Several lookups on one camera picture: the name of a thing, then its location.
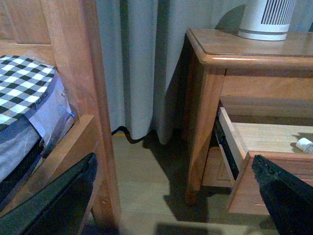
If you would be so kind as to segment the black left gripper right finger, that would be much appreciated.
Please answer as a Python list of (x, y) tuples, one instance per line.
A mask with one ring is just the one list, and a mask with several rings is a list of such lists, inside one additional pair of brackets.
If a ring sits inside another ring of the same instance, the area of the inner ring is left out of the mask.
[(255, 155), (252, 170), (278, 233), (311, 235), (313, 187), (262, 155)]

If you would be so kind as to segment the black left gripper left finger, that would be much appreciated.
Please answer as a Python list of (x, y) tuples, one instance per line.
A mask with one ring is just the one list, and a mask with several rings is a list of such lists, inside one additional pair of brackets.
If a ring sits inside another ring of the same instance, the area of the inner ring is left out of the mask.
[(0, 218), (2, 235), (76, 235), (97, 173), (89, 153), (38, 193)]

